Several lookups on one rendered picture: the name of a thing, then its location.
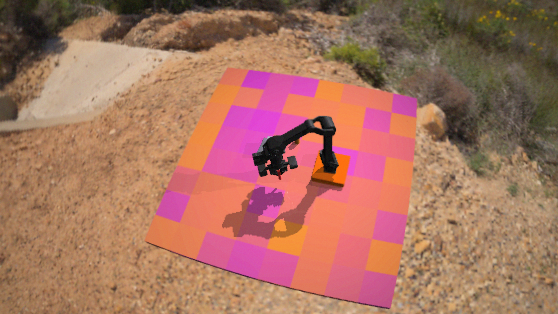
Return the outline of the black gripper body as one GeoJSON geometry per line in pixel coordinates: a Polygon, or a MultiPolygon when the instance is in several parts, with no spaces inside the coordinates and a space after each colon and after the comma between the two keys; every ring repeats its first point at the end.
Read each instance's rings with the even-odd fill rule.
{"type": "Polygon", "coordinates": [[[267,176],[267,170],[270,171],[270,173],[274,173],[276,170],[280,170],[280,169],[285,169],[288,167],[288,165],[290,166],[290,169],[296,169],[298,168],[298,164],[297,164],[297,160],[295,156],[290,156],[287,157],[288,161],[286,162],[285,159],[281,160],[279,163],[272,163],[271,164],[266,165],[262,164],[262,165],[257,165],[258,167],[258,172],[259,172],[259,176],[263,177],[263,176],[267,176]]]}

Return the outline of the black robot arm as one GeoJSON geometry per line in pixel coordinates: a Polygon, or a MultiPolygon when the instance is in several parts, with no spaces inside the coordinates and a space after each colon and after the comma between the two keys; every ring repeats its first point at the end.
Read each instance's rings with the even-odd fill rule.
{"type": "Polygon", "coordinates": [[[279,163],[283,160],[282,154],[286,153],[285,148],[287,145],[308,133],[316,133],[323,136],[324,149],[319,150],[319,155],[324,165],[324,172],[336,174],[339,164],[334,151],[332,151],[332,136],[335,135],[335,132],[336,128],[330,116],[317,116],[316,118],[306,119],[302,124],[290,131],[268,138],[263,145],[264,151],[252,153],[254,166],[266,164],[269,160],[272,163],[279,163]],[[319,121],[321,128],[315,126],[314,123],[317,121],[319,121]]]}

